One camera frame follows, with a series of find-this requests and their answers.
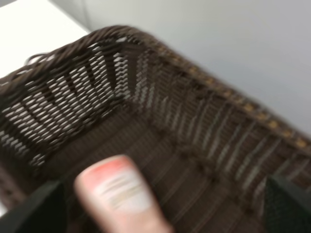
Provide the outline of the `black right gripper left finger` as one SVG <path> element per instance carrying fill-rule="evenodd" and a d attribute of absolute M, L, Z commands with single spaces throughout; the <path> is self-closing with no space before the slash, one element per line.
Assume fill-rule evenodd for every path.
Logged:
<path fill-rule="evenodd" d="M 68 217 L 64 186 L 48 181 L 0 218 L 2 233 L 65 233 Z"/>

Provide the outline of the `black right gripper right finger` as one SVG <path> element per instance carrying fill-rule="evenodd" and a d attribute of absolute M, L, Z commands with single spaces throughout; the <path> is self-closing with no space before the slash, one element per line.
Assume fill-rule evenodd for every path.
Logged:
<path fill-rule="evenodd" d="M 309 233 L 311 195 L 280 176 L 267 179 L 263 219 L 268 233 Z"/>

